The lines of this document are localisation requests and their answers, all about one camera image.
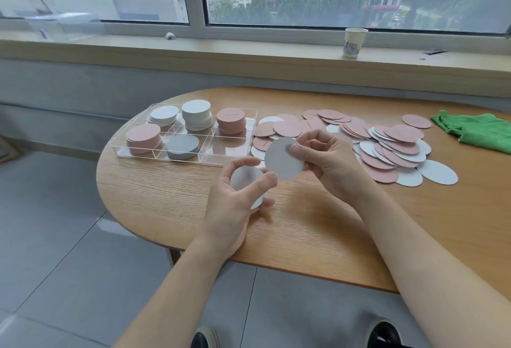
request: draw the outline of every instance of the clear acrylic tray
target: clear acrylic tray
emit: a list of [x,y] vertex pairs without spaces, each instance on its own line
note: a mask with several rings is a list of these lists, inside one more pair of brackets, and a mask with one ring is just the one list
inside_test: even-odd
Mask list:
[[[213,125],[203,131],[188,131],[184,127],[184,120],[181,113],[177,115],[177,120],[172,125],[159,125],[162,128],[160,133],[162,136],[163,144],[154,148],[150,152],[144,154],[132,154],[126,145],[126,133],[137,125],[147,123],[147,119],[151,112],[158,107],[162,106],[176,106],[181,110],[181,105],[173,105],[169,103],[156,103],[148,107],[145,111],[138,114],[135,119],[127,123],[124,128],[119,130],[111,139],[110,146],[113,151],[123,158],[146,158],[160,161],[179,161],[179,162],[194,162],[209,165],[225,165],[234,158],[245,157],[250,153],[252,145],[252,131],[257,121],[257,110],[253,109],[240,109],[245,112],[247,119],[245,130],[235,135],[222,134],[218,130],[218,123],[216,122],[216,113],[221,109],[233,106],[221,107],[218,110],[211,108],[213,114]],[[165,145],[169,138],[175,135],[191,134],[199,139],[199,151],[191,153],[191,156],[185,160],[170,159],[165,151]]]

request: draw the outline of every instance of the black object on sill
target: black object on sill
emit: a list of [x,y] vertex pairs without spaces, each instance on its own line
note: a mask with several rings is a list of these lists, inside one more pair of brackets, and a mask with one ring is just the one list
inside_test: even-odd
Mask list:
[[431,56],[432,54],[444,54],[445,52],[448,52],[448,50],[432,49],[432,50],[427,50],[426,52],[424,52],[424,54],[429,54]]

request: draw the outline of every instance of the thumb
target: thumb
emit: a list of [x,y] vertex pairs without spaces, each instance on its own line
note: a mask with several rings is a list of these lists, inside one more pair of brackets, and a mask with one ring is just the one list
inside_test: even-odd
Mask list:
[[305,162],[313,163],[319,167],[325,167],[328,165],[325,152],[320,152],[300,144],[292,144],[289,152],[293,157]]
[[263,177],[258,178],[256,181],[246,186],[238,193],[243,196],[243,199],[246,200],[247,204],[252,206],[255,201],[263,196],[267,191],[277,186],[277,175],[269,171],[263,175]]

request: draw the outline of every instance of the left hand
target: left hand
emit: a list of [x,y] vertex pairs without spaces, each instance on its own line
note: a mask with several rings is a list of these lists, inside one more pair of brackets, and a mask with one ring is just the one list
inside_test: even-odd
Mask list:
[[277,186],[277,175],[266,168],[261,169],[263,177],[242,190],[235,191],[230,185],[230,177],[237,168],[243,165],[256,166],[259,163],[261,160],[256,157],[243,157],[229,162],[209,189],[206,215],[197,239],[206,242],[222,262],[233,256],[245,240],[250,215],[275,203],[272,198],[265,198],[260,207],[250,209],[259,197]]

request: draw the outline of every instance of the hand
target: hand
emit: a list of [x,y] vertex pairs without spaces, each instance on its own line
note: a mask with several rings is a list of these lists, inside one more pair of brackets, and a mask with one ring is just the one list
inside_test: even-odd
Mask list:
[[353,144],[324,130],[314,130],[297,138],[300,145],[291,145],[291,155],[305,161],[304,170],[311,170],[335,197],[355,207],[360,195],[376,185],[362,169],[352,150]]
[[[248,218],[259,209],[250,209],[253,203],[277,186],[277,175],[262,168],[264,176],[244,189],[235,191],[231,187],[230,177],[237,168],[260,163],[261,160],[256,157],[244,157],[229,162],[209,189],[206,215],[197,238],[206,242],[222,262],[233,256],[245,240]],[[264,209],[274,203],[272,198],[265,198],[260,208]]]

